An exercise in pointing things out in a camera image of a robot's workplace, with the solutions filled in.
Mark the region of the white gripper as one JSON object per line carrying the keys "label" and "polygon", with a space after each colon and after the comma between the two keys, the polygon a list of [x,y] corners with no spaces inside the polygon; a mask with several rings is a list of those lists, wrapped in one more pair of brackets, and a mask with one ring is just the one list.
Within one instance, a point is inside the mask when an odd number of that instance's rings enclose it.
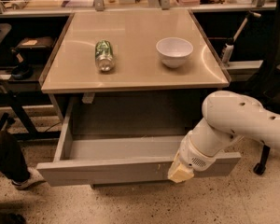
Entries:
{"label": "white gripper", "polygon": [[192,132],[188,132],[182,139],[179,147],[179,153],[175,154],[174,160],[168,170],[168,179],[181,183],[194,177],[194,171],[206,171],[216,159],[202,154],[194,146],[191,140]]}

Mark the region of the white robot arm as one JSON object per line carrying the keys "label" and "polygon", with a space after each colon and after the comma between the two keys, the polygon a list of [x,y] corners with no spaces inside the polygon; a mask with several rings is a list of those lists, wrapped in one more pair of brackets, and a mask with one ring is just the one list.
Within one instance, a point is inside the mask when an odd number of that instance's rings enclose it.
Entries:
{"label": "white robot arm", "polygon": [[203,118],[180,142],[168,179],[180,183],[207,170],[217,154],[243,137],[280,151],[280,114],[250,96],[215,91],[202,105]]}

